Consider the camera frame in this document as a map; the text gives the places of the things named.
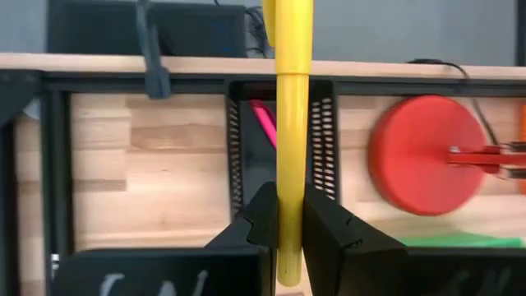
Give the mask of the black plastic basket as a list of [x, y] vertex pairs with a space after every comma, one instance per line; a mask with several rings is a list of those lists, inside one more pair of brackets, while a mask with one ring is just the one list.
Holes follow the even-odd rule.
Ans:
[[[275, 119], [274, 81], [231, 81], [228, 84], [227, 143], [231, 218], [256, 191], [276, 178], [276, 154], [269, 124]], [[340, 203], [337, 91], [332, 81], [312, 80], [309, 88], [306, 179]]]

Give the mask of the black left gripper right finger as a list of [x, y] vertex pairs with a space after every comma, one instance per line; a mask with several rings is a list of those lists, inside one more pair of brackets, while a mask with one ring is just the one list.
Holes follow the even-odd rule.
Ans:
[[313, 296], [526, 296], [526, 249], [408, 247], [309, 186], [302, 246]]

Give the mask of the black equipment box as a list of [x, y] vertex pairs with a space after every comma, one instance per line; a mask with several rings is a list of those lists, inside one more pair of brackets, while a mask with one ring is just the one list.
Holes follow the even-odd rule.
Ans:
[[[245, 58], [245, 7], [152, 2], [164, 56]], [[140, 55], [136, 0], [50, 0], [49, 53]]]

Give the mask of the black clamp bracket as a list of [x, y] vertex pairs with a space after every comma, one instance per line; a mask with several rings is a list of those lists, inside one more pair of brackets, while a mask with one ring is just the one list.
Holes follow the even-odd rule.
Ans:
[[145, 60], [145, 92], [151, 99], [167, 99], [172, 95], [170, 76], [161, 62], [157, 25], [150, 13], [150, 0], [136, 0], [136, 29]]

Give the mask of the red desk lamp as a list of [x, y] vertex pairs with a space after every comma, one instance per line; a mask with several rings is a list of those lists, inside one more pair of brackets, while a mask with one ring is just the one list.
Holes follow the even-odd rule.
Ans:
[[374, 126], [367, 166], [376, 190], [415, 215], [461, 207], [485, 175], [526, 180], [526, 143], [490, 144], [462, 104], [419, 95], [385, 111]]

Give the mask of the yellow highlighter marker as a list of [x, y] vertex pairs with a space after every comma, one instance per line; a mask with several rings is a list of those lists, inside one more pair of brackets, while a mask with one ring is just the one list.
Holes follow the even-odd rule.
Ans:
[[262, 8], [276, 67], [277, 280], [283, 286], [293, 287], [302, 274], [314, 0], [263, 0]]

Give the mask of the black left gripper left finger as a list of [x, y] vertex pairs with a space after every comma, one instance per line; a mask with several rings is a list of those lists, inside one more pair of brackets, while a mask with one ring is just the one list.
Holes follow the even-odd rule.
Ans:
[[277, 215], [266, 183], [204, 247], [78, 252], [59, 267], [52, 296], [274, 296]]

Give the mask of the green plastic basket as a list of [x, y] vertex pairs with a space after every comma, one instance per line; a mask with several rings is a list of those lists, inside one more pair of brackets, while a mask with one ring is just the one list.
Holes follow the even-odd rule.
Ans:
[[411, 236], [398, 240], [411, 247], [525, 247], [521, 238], [470, 233]]

